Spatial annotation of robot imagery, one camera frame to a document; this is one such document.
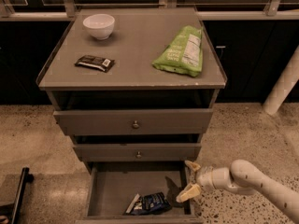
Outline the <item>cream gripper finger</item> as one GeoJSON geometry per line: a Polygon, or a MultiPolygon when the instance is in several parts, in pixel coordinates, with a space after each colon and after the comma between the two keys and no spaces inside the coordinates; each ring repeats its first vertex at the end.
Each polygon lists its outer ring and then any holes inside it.
{"type": "Polygon", "coordinates": [[[184,203],[191,198],[201,194],[201,187],[198,184],[189,183],[184,190],[182,190],[176,198],[178,203],[184,203]]]}
{"type": "Polygon", "coordinates": [[[191,169],[193,172],[197,172],[200,170],[201,166],[193,161],[185,161],[185,165],[191,169]]]}

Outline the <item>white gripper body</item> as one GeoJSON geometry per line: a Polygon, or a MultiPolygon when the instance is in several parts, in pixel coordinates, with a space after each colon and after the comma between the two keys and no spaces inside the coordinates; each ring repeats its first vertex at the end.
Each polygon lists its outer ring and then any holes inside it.
{"type": "Polygon", "coordinates": [[[212,191],[214,189],[228,190],[232,186],[230,171],[227,167],[202,167],[196,173],[195,180],[204,191],[212,191]]]}

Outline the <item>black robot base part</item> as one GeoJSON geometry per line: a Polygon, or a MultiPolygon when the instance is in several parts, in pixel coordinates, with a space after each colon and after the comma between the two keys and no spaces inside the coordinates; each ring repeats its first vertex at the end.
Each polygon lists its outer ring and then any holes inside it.
{"type": "Polygon", "coordinates": [[[33,180],[30,169],[23,167],[14,200],[0,203],[0,224],[18,224],[26,184],[32,183],[33,180]]]}

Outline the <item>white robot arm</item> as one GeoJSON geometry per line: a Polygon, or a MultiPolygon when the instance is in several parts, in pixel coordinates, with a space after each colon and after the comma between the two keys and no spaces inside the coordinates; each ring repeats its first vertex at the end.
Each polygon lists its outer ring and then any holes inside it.
{"type": "MultiPolygon", "coordinates": [[[[263,103],[263,110],[274,115],[299,80],[299,48],[288,61],[274,88],[263,103]]],[[[201,167],[192,161],[185,161],[192,175],[192,181],[176,198],[178,203],[199,196],[203,191],[226,190],[233,194],[253,195],[261,193],[295,224],[299,223],[299,193],[278,183],[260,171],[249,161],[235,160],[230,167],[201,167]]]]}

